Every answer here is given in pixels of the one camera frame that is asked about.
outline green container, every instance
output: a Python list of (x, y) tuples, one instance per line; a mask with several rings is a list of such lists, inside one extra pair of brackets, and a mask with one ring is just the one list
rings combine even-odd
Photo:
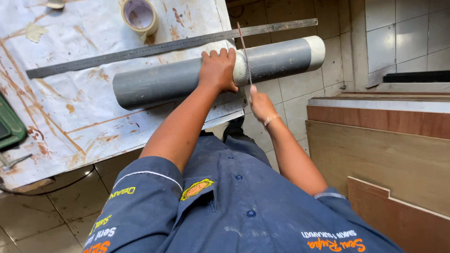
[(27, 129), (0, 92), (0, 150), (18, 143), (27, 136)]

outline embroidered logo patch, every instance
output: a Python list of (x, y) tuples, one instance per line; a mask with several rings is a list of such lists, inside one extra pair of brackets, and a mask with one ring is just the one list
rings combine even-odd
[(209, 178), (205, 178), (200, 182), (193, 183), (189, 188), (187, 188), (183, 195), (181, 196), (180, 200), (187, 200), (192, 196), (197, 195), (199, 192), (201, 192), (203, 189), (211, 186), (214, 184), (214, 181), (209, 180)]

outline white masking tape wrap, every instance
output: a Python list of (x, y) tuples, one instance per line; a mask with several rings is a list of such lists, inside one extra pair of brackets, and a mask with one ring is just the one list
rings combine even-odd
[(158, 29), (158, 16), (149, 0), (125, 0), (122, 18), (127, 26), (142, 36), (142, 41)]

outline shirt button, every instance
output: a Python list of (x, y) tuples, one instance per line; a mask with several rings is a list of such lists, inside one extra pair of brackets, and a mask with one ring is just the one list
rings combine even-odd
[(256, 216), (256, 212), (254, 210), (250, 210), (247, 212), (247, 216), (250, 218), (253, 218)]

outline shirt sleeve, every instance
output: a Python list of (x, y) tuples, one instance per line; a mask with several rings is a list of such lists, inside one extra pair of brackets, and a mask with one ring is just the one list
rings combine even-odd
[(348, 221), (362, 225), (364, 227), (369, 226), (359, 215), (355, 213), (355, 211), (353, 211), (350, 205), (350, 201), (348, 201), (347, 198), (344, 195), (340, 194), (335, 188), (328, 187), (323, 192), (314, 195), (314, 198), (322, 202), (328, 208), (341, 215)]
[(154, 252), (172, 231), (182, 176), (169, 160), (150, 156), (119, 173), (83, 253)]

